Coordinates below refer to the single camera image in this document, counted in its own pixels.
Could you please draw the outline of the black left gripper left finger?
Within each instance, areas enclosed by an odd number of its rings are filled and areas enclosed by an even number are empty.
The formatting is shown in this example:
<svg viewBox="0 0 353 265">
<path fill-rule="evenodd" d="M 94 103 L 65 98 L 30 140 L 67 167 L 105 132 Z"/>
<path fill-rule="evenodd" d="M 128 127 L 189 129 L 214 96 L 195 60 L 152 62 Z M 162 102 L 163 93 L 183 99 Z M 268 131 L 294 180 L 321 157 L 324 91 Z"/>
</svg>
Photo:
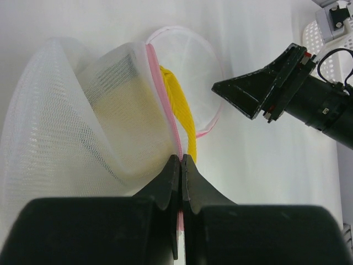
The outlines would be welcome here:
<svg viewBox="0 0 353 265">
<path fill-rule="evenodd" d="M 39 198 L 10 231 L 11 264 L 173 264 L 180 161 L 131 197 Z"/>
</svg>

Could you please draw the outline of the yellow black bra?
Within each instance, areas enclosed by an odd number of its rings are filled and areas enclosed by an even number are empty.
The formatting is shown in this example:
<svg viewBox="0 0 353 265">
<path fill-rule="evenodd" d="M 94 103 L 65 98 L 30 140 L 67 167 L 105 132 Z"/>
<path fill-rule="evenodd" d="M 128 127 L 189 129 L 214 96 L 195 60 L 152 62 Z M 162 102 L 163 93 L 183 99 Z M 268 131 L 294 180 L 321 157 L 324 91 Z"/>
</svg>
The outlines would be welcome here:
<svg viewBox="0 0 353 265">
<path fill-rule="evenodd" d="M 187 154 L 197 162 L 197 142 L 194 118 L 188 101 L 176 76 L 163 66 L 159 66 L 168 100 L 177 121 L 186 132 L 188 138 Z"/>
</svg>

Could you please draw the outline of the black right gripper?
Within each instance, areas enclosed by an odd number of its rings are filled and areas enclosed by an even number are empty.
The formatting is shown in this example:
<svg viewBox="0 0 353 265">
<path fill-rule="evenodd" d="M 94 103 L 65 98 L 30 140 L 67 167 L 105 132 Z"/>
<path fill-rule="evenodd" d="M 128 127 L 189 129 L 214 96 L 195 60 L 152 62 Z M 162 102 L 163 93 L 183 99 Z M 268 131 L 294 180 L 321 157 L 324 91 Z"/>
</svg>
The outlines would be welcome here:
<svg viewBox="0 0 353 265">
<path fill-rule="evenodd" d="M 352 87 L 309 76 L 315 58 L 292 43 L 262 69 L 216 82 L 211 90 L 251 120 L 261 111 L 277 120 L 285 111 L 352 149 Z"/>
</svg>

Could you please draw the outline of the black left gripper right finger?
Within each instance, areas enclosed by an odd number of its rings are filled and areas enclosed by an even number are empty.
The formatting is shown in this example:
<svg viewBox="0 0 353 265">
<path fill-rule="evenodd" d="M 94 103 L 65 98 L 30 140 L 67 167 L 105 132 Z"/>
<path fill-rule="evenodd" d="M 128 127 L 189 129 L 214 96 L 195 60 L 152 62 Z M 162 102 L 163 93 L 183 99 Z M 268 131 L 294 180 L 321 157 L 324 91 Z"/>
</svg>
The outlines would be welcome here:
<svg viewBox="0 0 353 265">
<path fill-rule="evenodd" d="M 240 205 L 181 162 L 187 264 L 347 264 L 335 219 L 315 205 Z"/>
</svg>

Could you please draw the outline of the white mesh laundry bag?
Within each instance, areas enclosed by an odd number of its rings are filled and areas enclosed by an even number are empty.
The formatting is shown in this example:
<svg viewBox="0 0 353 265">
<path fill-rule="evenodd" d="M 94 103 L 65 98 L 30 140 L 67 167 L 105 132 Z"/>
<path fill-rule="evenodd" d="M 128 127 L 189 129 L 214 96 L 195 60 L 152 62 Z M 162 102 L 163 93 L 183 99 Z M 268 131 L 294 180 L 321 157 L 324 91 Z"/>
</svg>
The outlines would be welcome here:
<svg viewBox="0 0 353 265">
<path fill-rule="evenodd" d="M 187 155 L 159 66 L 188 101 L 198 138 L 216 124 L 222 76 L 211 44 L 167 26 L 96 57 L 76 39 L 49 40 L 27 64 L 1 136 L 1 233 L 29 201 L 133 194 L 171 155 Z"/>
</svg>

